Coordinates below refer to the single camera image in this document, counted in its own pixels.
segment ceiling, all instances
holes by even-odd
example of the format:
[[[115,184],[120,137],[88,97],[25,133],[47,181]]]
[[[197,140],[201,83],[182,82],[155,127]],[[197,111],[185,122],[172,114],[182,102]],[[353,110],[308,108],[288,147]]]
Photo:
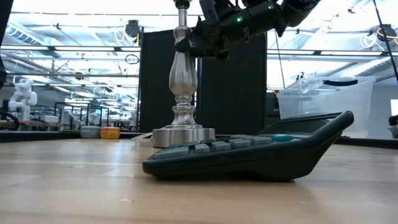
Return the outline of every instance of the ceiling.
[[[107,1],[100,4],[94,0],[14,0],[9,23],[28,33],[43,45],[82,45],[82,46],[136,46],[132,38],[124,36],[124,26],[131,19],[137,19],[146,32],[173,29],[177,25],[178,15],[171,0],[118,0],[117,4]],[[394,0],[377,1],[383,23],[398,23],[395,16]],[[193,0],[188,10],[188,25],[195,26],[197,17],[202,15],[199,1]],[[377,16],[371,0],[322,0],[310,16],[298,27],[289,27],[283,37],[276,42],[275,32],[268,32],[268,48],[301,49],[301,50],[385,50],[386,44],[375,41],[372,46],[363,47],[361,40],[372,29],[377,31]],[[6,36],[4,44],[25,44],[15,37]],[[398,51],[398,45],[391,43],[392,50]],[[58,74],[80,72],[87,75],[104,75],[104,77],[85,77],[78,81],[73,77],[48,77],[52,83],[132,85],[130,88],[112,88],[110,96],[103,88],[64,87],[70,91],[85,91],[101,97],[121,97],[136,99],[139,64],[129,65],[124,59],[130,52],[56,52],[61,55],[52,65],[51,56],[32,51],[10,51],[10,53],[27,59],[41,67],[58,70]],[[300,74],[333,75],[338,70],[355,66],[349,57],[340,57],[325,61],[325,57],[305,58],[284,57],[282,69],[278,57],[269,57],[268,84],[271,88],[283,87],[282,71],[285,85],[295,81]],[[361,63],[372,62],[375,58],[361,58]],[[47,70],[27,66],[18,60],[10,60],[12,72],[21,66],[36,73],[48,73]],[[391,75],[386,67],[382,75]]]

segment clear plastic storage bin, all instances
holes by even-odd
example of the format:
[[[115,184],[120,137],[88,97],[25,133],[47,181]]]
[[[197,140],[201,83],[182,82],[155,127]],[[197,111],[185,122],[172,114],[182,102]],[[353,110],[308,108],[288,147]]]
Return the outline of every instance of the clear plastic storage bin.
[[[343,135],[366,138],[374,81],[373,77],[300,79],[277,95],[280,118],[350,110],[354,113],[355,122]]]

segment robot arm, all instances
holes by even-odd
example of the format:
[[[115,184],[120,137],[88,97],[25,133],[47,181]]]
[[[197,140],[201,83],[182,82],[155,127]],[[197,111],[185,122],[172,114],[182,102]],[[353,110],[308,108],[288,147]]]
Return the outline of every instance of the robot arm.
[[[250,38],[276,29],[279,37],[288,26],[299,25],[320,0],[242,0],[241,9],[229,0],[200,0],[205,20],[199,17],[192,33],[175,49],[191,57],[227,60],[229,48],[249,42]]]

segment black partition panel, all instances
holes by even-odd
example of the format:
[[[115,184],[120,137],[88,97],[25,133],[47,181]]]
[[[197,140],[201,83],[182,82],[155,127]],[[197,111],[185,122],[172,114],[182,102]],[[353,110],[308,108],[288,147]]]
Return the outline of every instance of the black partition panel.
[[[265,126],[266,36],[230,54],[225,63],[201,61],[198,122],[216,134],[256,134]]]
[[[139,72],[139,131],[142,133],[173,121],[175,101],[169,90],[169,75],[175,54],[174,42],[172,30],[143,35]]]
[[[0,0],[0,45],[2,44],[4,33],[6,32],[8,18],[11,13],[13,2],[13,0]],[[2,83],[6,81],[6,76],[7,73],[4,69],[4,65],[0,56],[0,88],[2,87]]]

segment humanoid robot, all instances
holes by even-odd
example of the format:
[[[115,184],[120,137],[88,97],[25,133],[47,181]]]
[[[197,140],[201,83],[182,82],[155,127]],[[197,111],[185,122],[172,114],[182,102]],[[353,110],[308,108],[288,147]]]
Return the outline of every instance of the humanoid robot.
[[[18,117],[22,121],[28,121],[30,115],[30,106],[37,104],[37,94],[32,91],[33,80],[23,78],[15,85],[14,95],[8,103],[10,114]],[[17,108],[21,109],[21,115],[18,116]]]

